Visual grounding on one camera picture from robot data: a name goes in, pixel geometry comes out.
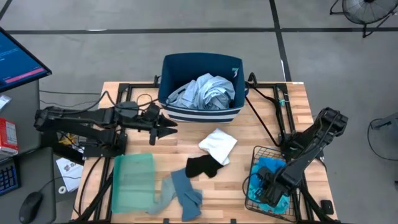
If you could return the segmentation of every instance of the green transparent plastic sheet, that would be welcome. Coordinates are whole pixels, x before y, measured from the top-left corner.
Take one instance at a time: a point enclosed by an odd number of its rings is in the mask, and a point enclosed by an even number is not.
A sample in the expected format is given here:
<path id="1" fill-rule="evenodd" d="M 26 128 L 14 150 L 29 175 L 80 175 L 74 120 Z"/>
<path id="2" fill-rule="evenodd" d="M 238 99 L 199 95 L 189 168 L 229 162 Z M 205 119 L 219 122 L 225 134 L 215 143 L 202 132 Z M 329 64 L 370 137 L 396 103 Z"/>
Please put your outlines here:
<path id="1" fill-rule="evenodd" d="M 155 202 L 155 162 L 151 153 L 114 159 L 112 212 L 147 210 Z"/>

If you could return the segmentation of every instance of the keyboard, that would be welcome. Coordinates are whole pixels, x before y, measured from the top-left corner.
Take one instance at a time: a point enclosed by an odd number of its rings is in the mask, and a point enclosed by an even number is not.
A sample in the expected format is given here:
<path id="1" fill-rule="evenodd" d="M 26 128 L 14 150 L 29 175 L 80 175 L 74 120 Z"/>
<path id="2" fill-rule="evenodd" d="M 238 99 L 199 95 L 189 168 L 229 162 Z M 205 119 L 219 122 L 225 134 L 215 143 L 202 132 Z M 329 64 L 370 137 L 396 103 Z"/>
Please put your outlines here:
<path id="1" fill-rule="evenodd" d="M 0 163 L 0 195 L 20 187 L 14 158 Z"/>

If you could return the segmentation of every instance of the black sock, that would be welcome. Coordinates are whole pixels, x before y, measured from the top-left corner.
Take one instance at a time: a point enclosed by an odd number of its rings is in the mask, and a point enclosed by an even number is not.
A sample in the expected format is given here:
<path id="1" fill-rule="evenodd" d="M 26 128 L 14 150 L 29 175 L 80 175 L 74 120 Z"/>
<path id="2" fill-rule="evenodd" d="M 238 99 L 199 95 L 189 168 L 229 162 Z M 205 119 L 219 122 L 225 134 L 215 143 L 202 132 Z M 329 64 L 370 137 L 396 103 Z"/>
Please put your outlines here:
<path id="1" fill-rule="evenodd" d="M 204 172 L 209 178 L 215 177 L 217 170 L 224 167 L 218 163 L 211 155 L 197 158 L 188 158 L 185 174 L 192 178 Z"/>

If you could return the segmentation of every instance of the wire basket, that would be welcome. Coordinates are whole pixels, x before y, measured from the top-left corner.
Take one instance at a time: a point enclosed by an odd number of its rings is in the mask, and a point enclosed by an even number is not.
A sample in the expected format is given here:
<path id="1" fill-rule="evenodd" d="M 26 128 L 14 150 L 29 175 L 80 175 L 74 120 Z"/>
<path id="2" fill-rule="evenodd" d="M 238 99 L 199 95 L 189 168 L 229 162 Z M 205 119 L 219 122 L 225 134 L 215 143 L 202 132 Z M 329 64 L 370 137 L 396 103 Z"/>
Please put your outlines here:
<path id="1" fill-rule="evenodd" d="M 252 161 L 251 161 L 251 166 L 250 166 L 250 173 L 252 171 L 253 165 L 255 163 L 258 162 L 260 157 L 268 157 L 268 158 L 273 158 L 273 159 L 280 159 L 282 161 L 285 161 L 285 159 L 282 157 L 282 154 L 280 153 L 280 151 L 274 150 L 274 149 L 269 149 L 266 147 L 262 147 L 262 146 L 256 146 L 253 149 L 253 156 L 252 156 Z M 247 183 L 247 188 L 246 188 L 246 192 L 249 192 L 249 183 L 250 183 L 250 179 L 248 180 Z M 289 203 L 289 209 L 286 210 L 286 212 L 284 214 L 275 214 L 273 212 L 267 212 L 262 210 L 259 207 L 259 204 L 256 202 L 253 202 L 252 200 L 250 200 L 248 198 L 248 195 L 246 196 L 244 205 L 246 206 L 246 208 L 250 211 L 254 211 L 254 212 L 258 212 L 261 214 L 265 214 L 265 215 L 269 215 L 271 217 L 275 217 L 275 218 L 279 218 L 281 220 L 285 220 L 288 222 L 296 222 L 298 220 L 297 216 L 296 216 L 296 212 L 295 211 L 300 211 L 299 210 L 299 205 L 300 205 L 300 199 L 298 198 L 297 200 L 295 200 L 297 198 L 297 193 L 296 191 L 293 192 L 292 194 L 290 194 L 290 203 Z"/>

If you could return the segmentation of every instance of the blue laundry basket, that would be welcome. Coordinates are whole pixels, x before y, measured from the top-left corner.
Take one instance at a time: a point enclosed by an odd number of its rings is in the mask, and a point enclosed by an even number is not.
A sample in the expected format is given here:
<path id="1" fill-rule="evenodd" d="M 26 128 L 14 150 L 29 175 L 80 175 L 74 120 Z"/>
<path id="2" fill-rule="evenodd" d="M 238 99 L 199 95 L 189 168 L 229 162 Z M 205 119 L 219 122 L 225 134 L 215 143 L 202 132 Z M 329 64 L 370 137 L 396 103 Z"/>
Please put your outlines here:
<path id="1" fill-rule="evenodd" d="M 167 98 L 181 86 L 210 73 L 232 82 L 235 98 L 226 110 L 192 110 L 167 105 Z M 232 121 L 244 106 L 243 62 L 240 58 L 209 53 L 167 55 L 163 61 L 158 99 L 170 118 L 177 121 L 225 123 Z"/>

